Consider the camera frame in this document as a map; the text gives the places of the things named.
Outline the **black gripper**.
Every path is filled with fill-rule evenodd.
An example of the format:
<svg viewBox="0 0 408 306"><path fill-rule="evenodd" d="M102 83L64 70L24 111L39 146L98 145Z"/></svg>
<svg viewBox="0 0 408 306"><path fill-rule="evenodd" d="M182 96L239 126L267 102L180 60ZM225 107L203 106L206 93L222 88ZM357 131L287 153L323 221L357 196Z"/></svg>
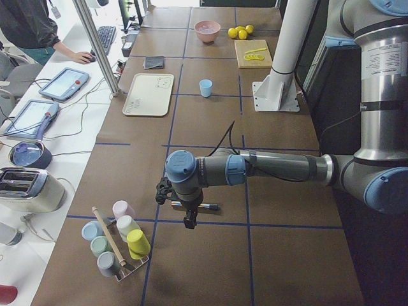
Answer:
<svg viewBox="0 0 408 306"><path fill-rule="evenodd" d="M203 191L201 189L194 189L192 191L177 191L179 202L187 210L184 217L184 226L187 229L195 229L197 225L197 207L203 201Z"/></svg>

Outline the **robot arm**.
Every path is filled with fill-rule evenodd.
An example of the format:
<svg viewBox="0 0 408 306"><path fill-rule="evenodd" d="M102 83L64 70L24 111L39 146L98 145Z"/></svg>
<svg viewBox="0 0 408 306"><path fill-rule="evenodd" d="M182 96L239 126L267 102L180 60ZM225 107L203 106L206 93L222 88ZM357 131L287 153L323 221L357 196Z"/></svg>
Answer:
<svg viewBox="0 0 408 306"><path fill-rule="evenodd" d="M407 211L407 2L330 1L327 47L361 48L361 146L351 155L275 154L215 149L207 157L171 153L156 201L178 201L196 226L203 188L271 176L322 181L384 214Z"/></svg>

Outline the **person's hand on mouse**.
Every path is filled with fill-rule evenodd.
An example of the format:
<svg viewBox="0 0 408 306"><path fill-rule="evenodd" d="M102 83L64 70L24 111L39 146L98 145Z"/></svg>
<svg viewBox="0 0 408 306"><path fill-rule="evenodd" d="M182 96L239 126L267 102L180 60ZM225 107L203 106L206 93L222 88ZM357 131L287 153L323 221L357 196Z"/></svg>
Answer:
<svg viewBox="0 0 408 306"><path fill-rule="evenodd" d="M89 52L74 52L70 55L74 62L79 64L89 64L94 60L94 57Z"/></svg>

